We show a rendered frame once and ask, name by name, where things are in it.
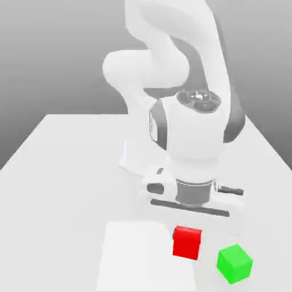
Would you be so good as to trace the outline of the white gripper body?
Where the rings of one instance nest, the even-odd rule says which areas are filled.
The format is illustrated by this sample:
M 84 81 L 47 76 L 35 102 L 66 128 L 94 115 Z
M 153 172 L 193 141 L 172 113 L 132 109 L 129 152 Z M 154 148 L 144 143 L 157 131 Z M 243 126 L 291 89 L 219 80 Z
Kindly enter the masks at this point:
M 214 196 L 201 206 L 147 197 L 145 204 L 154 219 L 191 228 L 243 228 L 244 203 L 230 196 Z

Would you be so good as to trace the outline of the small red cube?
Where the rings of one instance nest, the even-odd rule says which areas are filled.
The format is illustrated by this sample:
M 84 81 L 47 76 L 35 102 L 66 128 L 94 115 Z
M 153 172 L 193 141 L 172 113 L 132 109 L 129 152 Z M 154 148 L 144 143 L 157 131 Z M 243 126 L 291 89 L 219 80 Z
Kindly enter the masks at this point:
M 201 244 L 201 229 L 176 226 L 173 231 L 173 255 L 198 260 Z

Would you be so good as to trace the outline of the small green cube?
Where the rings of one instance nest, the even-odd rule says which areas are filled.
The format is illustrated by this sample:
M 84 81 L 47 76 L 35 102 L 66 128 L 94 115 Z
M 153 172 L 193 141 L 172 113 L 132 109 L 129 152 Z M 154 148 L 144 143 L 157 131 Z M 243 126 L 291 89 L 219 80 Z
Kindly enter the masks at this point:
M 228 246 L 218 252 L 217 269 L 229 284 L 234 284 L 250 276 L 253 259 L 239 244 Z

